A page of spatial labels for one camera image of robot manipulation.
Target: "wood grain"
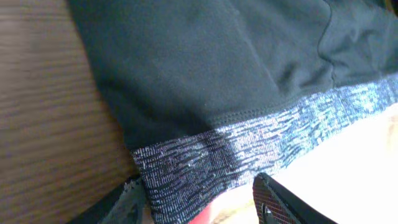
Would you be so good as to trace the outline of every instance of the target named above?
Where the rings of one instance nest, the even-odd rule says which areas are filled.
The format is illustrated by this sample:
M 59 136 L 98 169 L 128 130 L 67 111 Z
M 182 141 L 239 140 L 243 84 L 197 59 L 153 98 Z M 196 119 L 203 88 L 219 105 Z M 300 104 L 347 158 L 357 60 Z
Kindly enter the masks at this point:
M 65 223 L 136 172 L 62 0 L 0 2 L 0 223 Z

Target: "black fabric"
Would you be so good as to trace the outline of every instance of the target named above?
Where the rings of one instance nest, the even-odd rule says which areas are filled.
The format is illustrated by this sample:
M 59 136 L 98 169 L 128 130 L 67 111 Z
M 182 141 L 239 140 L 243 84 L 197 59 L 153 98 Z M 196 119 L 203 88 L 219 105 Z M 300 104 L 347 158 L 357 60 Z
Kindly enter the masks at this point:
M 394 12 L 398 15 L 398 0 L 391 0 L 391 4 L 394 8 Z
M 68 2 L 130 149 L 398 68 L 397 20 L 376 1 Z

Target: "seam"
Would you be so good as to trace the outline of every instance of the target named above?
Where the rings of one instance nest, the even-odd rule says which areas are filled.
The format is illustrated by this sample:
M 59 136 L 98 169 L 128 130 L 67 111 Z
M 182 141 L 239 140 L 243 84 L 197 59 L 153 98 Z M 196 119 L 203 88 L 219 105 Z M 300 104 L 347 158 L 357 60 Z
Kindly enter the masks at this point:
M 303 91 L 299 93 L 297 96 L 293 96 L 283 103 L 271 103 L 268 105 L 268 107 L 263 107 L 263 108 L 256 108 L 256 109 L 251 109 L 251 110 L 244 110 L 244 111 L 239 111 L 235 113 L 230 113 L 226 114 L 223 116 L 219 116 L 217 118 L 210 118 L 208 121 L 215 126 L 221 126 L 224 124 L 232 123 L 232 122 L 240 122 L 243 121 L 244 119 L 251 119 L 255 118 L 264 114 L 269 114 L 269 113 L 276 113 L 278 110 L 284 110 L 281 109 L 285 106 L 291 105 L 294 101 L 299 100 L 305 96 L 317 93 L 317 92 L 323 92 L 327 91 L 329 88 L 327 86 L 323 87 L 318 87 L 311 89 L 310 91 Z
M 388 34 L 390 33 L 390 31 L 391 31 L 391 24 L 392 24 L 392 19 L 389 17 L 389 22 L 388 22 L 387 27 L 386 27 L 386 30 L 385 30 L 385 34 L 387 34 L 387 36 L 388 36 Z M 385 39 L 384 39 L 384 41 L 383 41 L 383 52 L 386 52 L 386 51 L 387 51 L 387 48 L 388 48 L 388 47 L 387 47 L 387 44 L 388 44 L 388 40 L 386 40 L 386 37 L 385 37 Z M 386 55 L 386 54 L 383 54 L 383 55 L 382 55 L 382 59 L 383 59 L 383 60 L 382 60 L 381 62 L 379 61 L 379 63 L 377 63 L 377 71 L 378 71 L 379 73 L 381 73 L 381 77 L 384 77 L 384 76 L 386 76 L 386 73 L 382 71 L 381 63 L 387 61 L 387 55 Z
M 320 53 L 320 51 L 319 51 L 321 42 L 323 42 L 324 39 L 327 39 L 326 32 L 328 32 L 329 29 L 332 27 L 331 18 L 334 17 L 333 16 L 333 11 L 331 10 L 330 4 L 328 2 L 326 2 L 325 0 L 323 0 L 323 2 L 328 5 L 329 10 L 330 10 L 330 16 L 329 16 L 329 21 L 326 24 L 326 27 L 324 28 L 321 37 L 319 38 L 318 45 L 317 45 L 317 54 L 322 60 L 324 60 L 324 61 L 326 61 L 326 62 L 331 64 L 331 80 L 333 82 L 333 88 L 334 88 L 334 87 L 336 87 L 335 64 L 330 59 L 328 59 L 324 55 L 322 55 Z

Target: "black mesh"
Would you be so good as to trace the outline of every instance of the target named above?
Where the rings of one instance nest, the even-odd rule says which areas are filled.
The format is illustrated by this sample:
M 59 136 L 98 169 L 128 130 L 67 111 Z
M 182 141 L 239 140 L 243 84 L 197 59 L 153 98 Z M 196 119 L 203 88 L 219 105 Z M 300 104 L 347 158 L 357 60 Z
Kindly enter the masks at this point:
M 267 174 L 259 174 L 253 184 L 259 223 L 335 223 L 307 205 Z

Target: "wooden surface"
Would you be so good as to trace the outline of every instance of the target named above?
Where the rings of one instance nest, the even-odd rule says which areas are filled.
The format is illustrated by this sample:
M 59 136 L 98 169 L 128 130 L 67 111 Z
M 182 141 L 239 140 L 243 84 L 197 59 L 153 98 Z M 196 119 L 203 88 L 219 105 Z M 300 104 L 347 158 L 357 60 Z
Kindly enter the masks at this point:
M 0 223 L 65 223 L 133 173 L 65 2 L 0 1 Z

